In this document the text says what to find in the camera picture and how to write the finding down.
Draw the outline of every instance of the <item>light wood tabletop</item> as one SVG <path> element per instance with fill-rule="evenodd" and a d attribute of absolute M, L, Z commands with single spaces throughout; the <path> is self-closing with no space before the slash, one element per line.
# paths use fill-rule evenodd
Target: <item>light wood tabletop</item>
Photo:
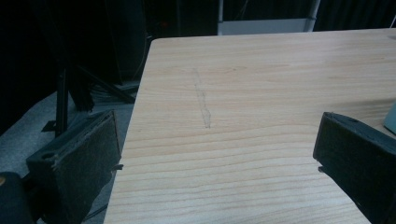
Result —
<path fill-rule="evenodd" d="M 386 132 L 395 101 L 396 29 L 155 40 L 105 223 L 368 223 L 318 126 Z"/>

